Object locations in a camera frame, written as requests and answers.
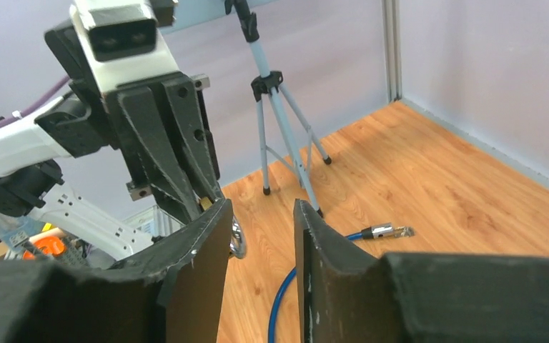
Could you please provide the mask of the small brass padlock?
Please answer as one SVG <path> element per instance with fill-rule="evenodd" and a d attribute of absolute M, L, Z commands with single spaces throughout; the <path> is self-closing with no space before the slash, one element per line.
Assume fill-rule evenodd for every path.
<path fill-rule="evenodd" d="M 228 199 L 199 198 L 199 216 L 192 222 L 194 256 L 209 261 L 243 259 L 247 243 Z"/>

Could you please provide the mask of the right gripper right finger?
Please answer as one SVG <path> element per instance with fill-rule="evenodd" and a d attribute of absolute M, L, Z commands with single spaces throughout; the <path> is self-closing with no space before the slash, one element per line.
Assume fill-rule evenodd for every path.
<path fill-rule="evenodd" d="M 549 342 L 549 258 L 375 257 L 293 209 L 302 342 Z"/>

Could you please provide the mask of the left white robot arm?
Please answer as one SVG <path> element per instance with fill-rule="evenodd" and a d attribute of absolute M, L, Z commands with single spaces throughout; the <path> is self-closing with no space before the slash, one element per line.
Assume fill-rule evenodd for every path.
<path fill-rule="evenodd" d="M 44 41 L 69 90 L 30 114 L 0 121 L 0 213 L 57 226 L 125 259 L 155 243 L 82 196 L 59 158 L 119 151 L 133 189 L 187 224 L 202 199 L 223 195 L 197 80 L 179 70 L 157 23 L 86 28 L 68 19 Z"/>

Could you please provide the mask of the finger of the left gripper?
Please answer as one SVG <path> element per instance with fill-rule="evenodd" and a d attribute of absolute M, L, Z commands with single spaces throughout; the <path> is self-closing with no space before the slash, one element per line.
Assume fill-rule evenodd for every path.
<path fill-rule="evenodd" d="M 213 137 L 204 123 L 207 118 L 202 92 L 190 78 L 163 82 L 174 121 L 174 146 L 181 168 L 199 197 L 223 197 L 214 162 Z"/>
<path fill-rule="evenodd" d="M 140 87 L 121 91 L 117 103 L 140 145 L 142 165 L 159 208 L 184 224 L 197 219 L 201 210 L 171 145 L 152 90 Z"/>

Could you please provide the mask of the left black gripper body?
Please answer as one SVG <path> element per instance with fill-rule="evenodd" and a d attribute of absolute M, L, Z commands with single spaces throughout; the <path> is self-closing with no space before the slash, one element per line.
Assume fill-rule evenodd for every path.
<path fill-rule="evenodd" d="M 117 103 L 117 94 L 140 87 L 152 90 L 176 154 L 175 125 L 163 82 L 173 78 L 190 77 L 178 71 L 121 85 L 107 94 L 100 94 L 71 22 L 64 22 L 47 31 L 44 39 L 71 79 L 71 91 L 66 95 L 64 103 L 44 115 L 46 132 L 73 157 L 93 154 L 104 146 L 119 150 L 131 177 L 127 185 L 131 197 L 141 199 L 152 196 L 140 158 L 140 145 L 122 115 Z M 195 89 L 201 91 L 196 87 L 195 80 L 193 82 Z"/>

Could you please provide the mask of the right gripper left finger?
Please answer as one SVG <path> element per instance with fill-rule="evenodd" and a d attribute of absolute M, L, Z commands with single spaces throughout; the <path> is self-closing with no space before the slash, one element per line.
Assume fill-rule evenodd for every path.
<path fill-rule="evenodd" d="M 215 342 L 229 260 L 192 222 L 110 269 L 0 261 L 0 342 Z"/>

